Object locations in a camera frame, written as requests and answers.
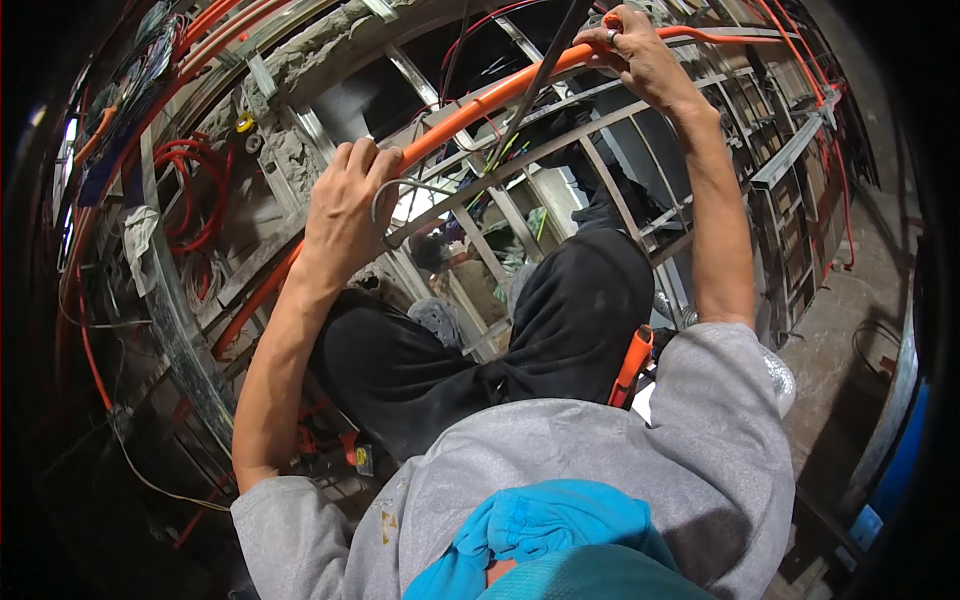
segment blue cloth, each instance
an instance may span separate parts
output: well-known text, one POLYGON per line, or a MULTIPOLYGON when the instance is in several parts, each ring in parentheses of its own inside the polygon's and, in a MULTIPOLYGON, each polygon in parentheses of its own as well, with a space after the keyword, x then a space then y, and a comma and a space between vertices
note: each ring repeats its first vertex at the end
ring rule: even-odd
POLYGON ((633 548, 580 546, 518 564, 479 600, 715 600, 633 548))
POLYGON ((501 490, 487 498, 467 518, 446 552, 414 579, 403 598, 475 600, 486 588, 485 571, 491 559, 514 559, 520 565, 596 544, 626 546, 677 571, 650 522, 646 502, 607 484, 555 479, 501 490))

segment leg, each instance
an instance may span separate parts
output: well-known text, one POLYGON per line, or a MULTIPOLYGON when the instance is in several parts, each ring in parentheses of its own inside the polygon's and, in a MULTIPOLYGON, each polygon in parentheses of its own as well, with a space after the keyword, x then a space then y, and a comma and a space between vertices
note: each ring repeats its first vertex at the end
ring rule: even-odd
POLYGON ((517 299, 505 399, 606 402, 631 336, 650 321, 653 291, 650 263, 624 233, 606 228, 567 239, 517 299))
POLYGON ((337 408, 398 460, 490 406, 471 385, 475 363, 362 290, 344 290, 334 302, 310 369, 337 408))

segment t-shirt sleeve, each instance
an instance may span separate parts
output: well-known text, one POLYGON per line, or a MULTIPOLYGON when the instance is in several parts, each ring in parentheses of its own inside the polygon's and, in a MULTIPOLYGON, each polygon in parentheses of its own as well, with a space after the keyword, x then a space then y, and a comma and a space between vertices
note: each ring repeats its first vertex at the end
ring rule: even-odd
POLYGON ((264 479, 237 498, 230 512, 263 600, 341 596, 347 519, 313 481, 264 479))
POLYGON ((680 333, 660 358, 650 411, 659 451, 708 485, 691 493, 690 520, 669 537, 684 575, 720 597, 758 598, 786 549, 794 481, 754 332, 697 324, 680 333))

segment concrete floor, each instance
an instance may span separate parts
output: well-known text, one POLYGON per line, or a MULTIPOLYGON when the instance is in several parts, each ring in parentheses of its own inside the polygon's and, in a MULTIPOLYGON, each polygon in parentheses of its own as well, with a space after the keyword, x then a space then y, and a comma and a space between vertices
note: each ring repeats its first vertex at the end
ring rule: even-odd
MULTIPOLYGON (((916 230, 903 217, 919 216, 915 202, 863 189, 852 208, 856 263, 850 271, 831 271, 778 355, 797 379, 797 400, 783 420, 790 440, 794 476, 800 487, 849 526, 839 499, 874 430, 888 383, 880 358, 896 359, 897 344, 867 325, 877 322, 902 329, 906 281, 916 230), (881 371, 878 375, 874 369, 881 371)), ((844 242, 838 257, 849 258, 844 242)), ((832 559, 838 543, 799 501, 795 505, 791 540, 780 570, 764 598, 794 600, 829 598, 822 583, 844 579, 832 559)))

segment person's right hand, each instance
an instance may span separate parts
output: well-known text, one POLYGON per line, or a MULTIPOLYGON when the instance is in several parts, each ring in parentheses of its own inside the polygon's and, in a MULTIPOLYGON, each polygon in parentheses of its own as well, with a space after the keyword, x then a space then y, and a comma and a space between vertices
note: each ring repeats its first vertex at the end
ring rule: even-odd
MULTIPOLYGON (((594 54, 587 66, 612 69, 628 89, 671 119, 711 109, 646 14, 621 4, 608 12, 604 20, 614 15, 623 25, 623 33, 613 37, 613 52, 594 54)), ((598 27, 582 31, 574 37, 573 44, 605 47, 609 30, 598 27)))

